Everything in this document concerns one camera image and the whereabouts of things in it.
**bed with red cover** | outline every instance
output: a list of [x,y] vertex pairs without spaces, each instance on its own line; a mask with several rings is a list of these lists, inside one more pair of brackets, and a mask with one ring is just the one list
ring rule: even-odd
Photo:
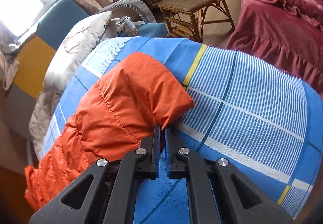
[[241,0],[227,48],[301,77],[323,98],[322,0]]

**blue bedsheet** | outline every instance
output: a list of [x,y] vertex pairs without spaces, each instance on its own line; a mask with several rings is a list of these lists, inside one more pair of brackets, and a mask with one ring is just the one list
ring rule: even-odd
[[[174,134],[204,158],[229,159],[272,200],[296,217],[317,176],[323,139],[319,95],[300,78],[239,51],[188,39],[107,39],[68,84],[50,123],[42,155],[51,149],[81,97],[133,52],[163,63],[194,99]],[[189,223],[185,180],[160,177],[139,186],[134,223]]]

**deer print pillow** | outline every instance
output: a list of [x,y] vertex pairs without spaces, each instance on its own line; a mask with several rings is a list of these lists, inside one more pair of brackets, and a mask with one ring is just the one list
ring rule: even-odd
[[79,21],[71,29],[47,69],[44,92],[64,92],[76,69],[98,45],[111,17],[111,11],[95,14]]

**rattan chair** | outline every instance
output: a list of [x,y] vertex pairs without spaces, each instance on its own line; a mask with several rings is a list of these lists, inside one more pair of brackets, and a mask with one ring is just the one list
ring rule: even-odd
[[[203,42],[204,24],[210,23],[230,22],[232,28],[235,29],[225,0],[163,0],[157,5],[163,13],[169,31],[168,35],[171,37],[176,37],[176,34],[178,36],[178,34],[181,33],[183,34],[182,37],[192,37],[197,42]],[[228,18],[224,20],[205,21],[206,11],[210,6],[218,9]],[[194,15],[197,11],[198,19],[196,19]],[[174,15],[178,15],[178,13],[189,15],[191,22],[182,21],[180,17],[179,19],[176,19]],[[172,23],[184,26],[184,28],[178,26],[172,27]]]

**orange jacket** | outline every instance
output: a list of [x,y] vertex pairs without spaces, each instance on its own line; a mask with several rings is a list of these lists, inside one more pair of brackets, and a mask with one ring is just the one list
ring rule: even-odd
[[167,68],[135,52],[102,76],[84,95],[38,168],[25,168],[25,197],[40,209],[99,158],[121,159],[194,106]]

